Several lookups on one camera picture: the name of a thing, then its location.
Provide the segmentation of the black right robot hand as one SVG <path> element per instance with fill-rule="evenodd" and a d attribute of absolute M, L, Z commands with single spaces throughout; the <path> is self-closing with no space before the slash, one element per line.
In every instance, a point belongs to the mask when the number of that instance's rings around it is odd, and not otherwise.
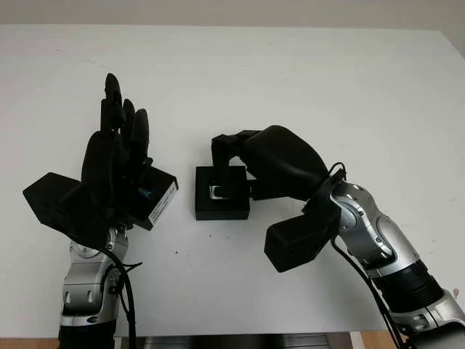
<path fill-rule="evenodd" d="M 306 201 L 329 178 L 312 146 L 279 125 L 216 136 L 211 153 L 215 193 L 224 198 Z"/>

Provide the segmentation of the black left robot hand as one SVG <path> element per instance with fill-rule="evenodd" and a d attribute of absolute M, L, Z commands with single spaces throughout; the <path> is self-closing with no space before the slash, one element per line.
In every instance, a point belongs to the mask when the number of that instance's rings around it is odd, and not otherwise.
<path fill-rule="evenodd" d="M 86 147 L 81 182 L 110 226 L 134 226 L 131 210 L 137 187 L 153 162 L 147 155 L 149 135 L 147 111 L 122 98 L 117 77 L 108 73 L 100 129 Z"/>

